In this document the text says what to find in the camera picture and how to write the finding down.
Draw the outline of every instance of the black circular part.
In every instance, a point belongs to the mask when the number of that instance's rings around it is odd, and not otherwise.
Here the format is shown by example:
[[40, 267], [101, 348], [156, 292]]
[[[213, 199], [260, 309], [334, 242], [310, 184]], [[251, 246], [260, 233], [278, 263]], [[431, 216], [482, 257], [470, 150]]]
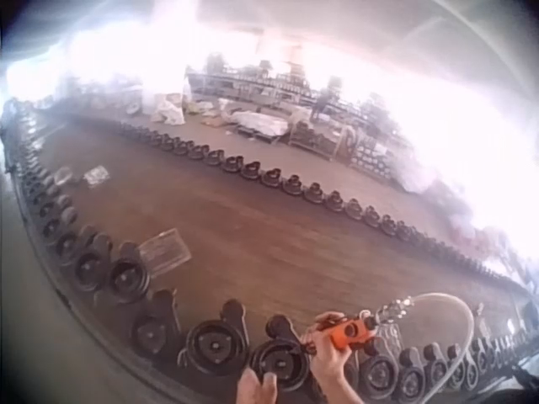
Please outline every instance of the black circular part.
[[43, 227], [43, 237], [44, 238], [51, 238], [56, 230], [58, 230], [58, 227], [60, 226], [60, 221], [58, 219], [51, 219], [48, 221]]
[[122, 303], [140, 300], [146, 294], [149, 282], [146, 268], [128, 259], [116, 261], [110, 271], [109, 287]]
[[84, 253], [75, 264], [75, 282], [85, 292], [99, 289], [105, 278], [101, 258], [92, 252]]
[[308, 357], [292, 341], [276, 339], [263, 343], [254, 351], [251, 365], [260, 378], [274, 373], [281, 391], [297, 390], [309, 375]]
[[187, 336], [187, 355], [191, 363], [209, 375], [239, 372], [248, 359], [243, 336], [220, 320], [202, 322]]
[[55, 248], [58, 257], [64, 258], [65, 256], [72, 253], [72, 251], [75, 249], [76, 242], [77, 236], [74, 233], [66, 233], [61, 235], [56, 242]]
[[155, 316], [139, 316], [133, 323], [131, 340], [143, 353], [150, 356], [159, 355], [167, 345], [168, 325]]

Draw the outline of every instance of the bright light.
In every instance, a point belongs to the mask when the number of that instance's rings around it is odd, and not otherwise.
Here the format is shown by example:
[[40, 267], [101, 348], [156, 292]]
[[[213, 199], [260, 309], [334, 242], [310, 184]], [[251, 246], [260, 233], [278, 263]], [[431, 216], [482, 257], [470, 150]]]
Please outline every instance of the bright light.
[[394, 77], [386, 99], [423, 163], [463, 189], [473, 224], [503, 230], [524, 256], [536, 256], [539, 170], [532, 149], [487, 99], [453, 83]]
[[515, 335], [516, 330], [511, 319], [507, 321], [507, 328], [509, 328], [509, 332], [511, 333], [511, 335]]
[[135, 22], [81, 31], [69, 45], [69, 67], [84, 82], [108, 82], [115, 74], [136, 77], [145, 60], [145, 30]]
[[41, 100], [54, 94], [62, 74], [63, 65], [57, 56], [15, 62], [6, 73], [8, 93], [21, 101]]
[[341, 98], [355, 102], [379, 90], [384, 82], [380, 68], [359, 57], [318, 44], [303, 46], [305, 75], [311, 88], [320, 90], [328, 85], [331, 76], [343, 79]]

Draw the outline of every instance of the air hose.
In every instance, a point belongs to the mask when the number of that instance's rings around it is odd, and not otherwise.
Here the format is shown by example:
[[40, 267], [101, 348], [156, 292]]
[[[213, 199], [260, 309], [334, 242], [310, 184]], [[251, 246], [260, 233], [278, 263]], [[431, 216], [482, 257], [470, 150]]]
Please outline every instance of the air hose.
[[464, 344], [462, 345], [461, 352], [458, 354], [458, 356], [455, 358], [449, 369], [447, 370], [444, 377], [442, 377], [440, 380], [438, 380], [433, 386], [432, 389], [423, 397], [423, 399], [420, 401], [420, 404], [425, 404], [434, 394], [438, 392], [438, 390], [449, 380], [449, 378], [453, 375], [453, 372], [456, 370], [457, 366], [462, 362], [464, 359], [464, 356], [466, 355], [467, 350], [470, 348], [470, 344], [472, 343], [473, 339], [473, 314], [468, 305], [459, 299], [458, 297], [454, 295], [448, 295], [446, 293], [424, 293], [422, 295], [417, 295], [411, 298], [412, 303], [415, 305], [416, 303], [420, 303], [424, 300], [437, 300], [437, 301], [447, 301], [453, 303], [455, 306], [459, 306], [462, 310], [462, 314], [466, 316], [466, 323], [467, 323], [467, 335], [464, 340]]

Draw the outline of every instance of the hand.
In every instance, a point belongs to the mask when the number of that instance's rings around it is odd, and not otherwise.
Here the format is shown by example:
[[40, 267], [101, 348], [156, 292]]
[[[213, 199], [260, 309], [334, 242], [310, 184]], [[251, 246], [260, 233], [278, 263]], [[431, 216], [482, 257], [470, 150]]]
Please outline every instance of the hand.
[[323, 313], [315, 318], [314, 325], [309, 327], [301, 338], [302, 343], [314, 345], [316, 349], [316, 354], [311, 360], [311, 371], [323, 389], [328, 383], [344, 378], [344, 364], [352, 353], [349, 347], [343, 350], [336, 349], [329, 331], [324, 330], [329, 323], [339, 323], [343, 319], [343, 313], [335, 311]]
[[246, 368], [237, 383], [236, 404], [275, 404], [276, 401], [277, 376], [266, 373], [260, 384], [254, 370]]

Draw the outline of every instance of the round black disc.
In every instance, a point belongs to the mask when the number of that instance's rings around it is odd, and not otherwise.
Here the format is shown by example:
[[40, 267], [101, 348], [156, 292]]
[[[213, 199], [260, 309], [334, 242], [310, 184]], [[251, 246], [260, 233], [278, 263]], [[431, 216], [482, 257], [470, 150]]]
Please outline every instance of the round black disc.
[[73, 249], [75, 248], [75, 243], [77, 242], [77, 235], [75, 233], [69, 232], [62, 234], [58, 241], [56, 242], [56, 254], [58, 257], [64, 258], [68, 256]]
[[131, 260], [116, 261], [110, 271], [109, 286], [118, 300], [131, 303], [147, 292], [150, 279], [146, 269]]
[[466, 372], [466, 383], [464, 386], [467, 390], [475, 389], [479, 382], [479, 370], [475, 364], [468, 364]]
[[202, 322], [187, 336], [187, 355], [202, 372], [229, 375], [243, 368], [248, 350], [242, 336], [229, 324]]
[[160, 354], [167, 344], [167, 323], [155, 316], [139, 316], [131, 329], [131, 340], [145, 354]]
[[75, 282], [80, 290], [92, 292], [104, 282], [105, 273], [101, 258], [93, 253], [84, 253], [75, 264]]
[[424, 376], [420, 369], [401, 370], [396, 394], [400, 402], [416, 402], [424, 392]]
[[397, 369], [393, 361], [383, 355], [368, 359], [360, 365], [359, 388], [373, 400], [389, 397], [397, 384]]
[[308, 358], [301, 347], [284, 340], [272, 340], [259, 346], [253, 354], [252, 365], [259, 377], [268, 372], [276, 374], [282, 391], [298, 389], [309, 374]]
[[47, 222], [45, 227], [43, 227], [43, 237], [44, 238], [50, 238], [54, 235], [56, 230], [58, 229], [58, 226], [60, 225], [60, 221], [58, 219], [52, 219]]

